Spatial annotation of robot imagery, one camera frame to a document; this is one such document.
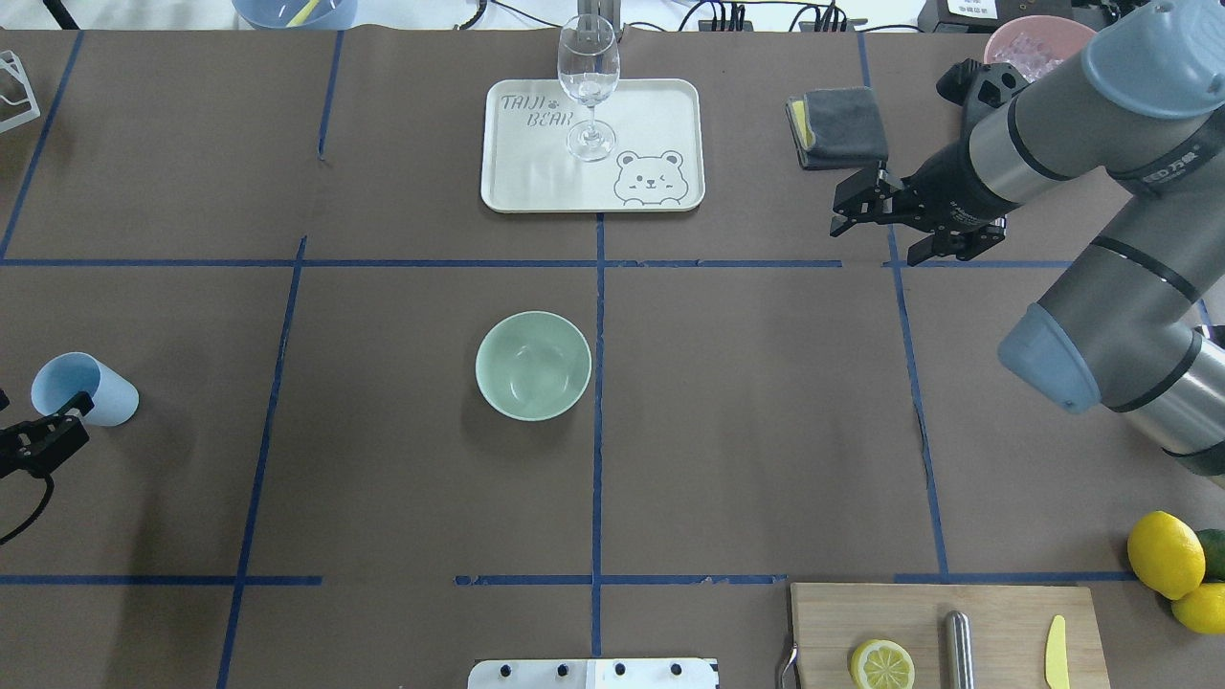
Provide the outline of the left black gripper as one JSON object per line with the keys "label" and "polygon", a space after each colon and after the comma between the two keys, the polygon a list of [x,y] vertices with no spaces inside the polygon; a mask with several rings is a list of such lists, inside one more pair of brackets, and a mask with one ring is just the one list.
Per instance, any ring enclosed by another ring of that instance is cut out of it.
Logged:
{"label": "left black gripper", "polygon": [[74,395],[39,394],[40,418],[1,432],[1,478],[20,470],[38,478],[51,474],[89,441],[83,423],[92,409],[96,401],[85,389]]}

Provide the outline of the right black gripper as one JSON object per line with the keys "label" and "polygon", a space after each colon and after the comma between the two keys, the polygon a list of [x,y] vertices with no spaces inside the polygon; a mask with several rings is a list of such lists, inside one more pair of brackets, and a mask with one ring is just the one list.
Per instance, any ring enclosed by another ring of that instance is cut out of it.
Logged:
{"label": "right black gripper", "polygon": [[944,101],[962,108],[958,141],[946,145],[904,179],[884,168],[862,168],[835,185],[831,238],[855,224],[892,222],[894,210],[902,215],[902,223],[927,233],[907,249],[907,266],[932,257],[971,261],[1001,244],[1006,239],[1006,215],[1016,204],[989,191],[971,169],[969,136],[978,123],[1008,105],[1028,85],[1009,64],[967,58],[952,65],[935,88]]}

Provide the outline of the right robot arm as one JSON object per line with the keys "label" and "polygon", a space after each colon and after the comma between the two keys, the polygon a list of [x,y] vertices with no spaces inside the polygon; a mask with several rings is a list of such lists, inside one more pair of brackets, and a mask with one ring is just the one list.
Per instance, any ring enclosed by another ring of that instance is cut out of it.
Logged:
{"label": "right robot arm", "polygon": [[1223,4],[1150,1],[1006,97],[907,177],[873,166],[835,188],[831,235],[907,226],[907,264],[967,261],[1007,221],[1083,177],[1051,215],[1087,245],[998,346],[1001,365],[1060,409],[1109,409],[1192,474],[1223,481],[1223,342],[1189,313],[1223,280]]}

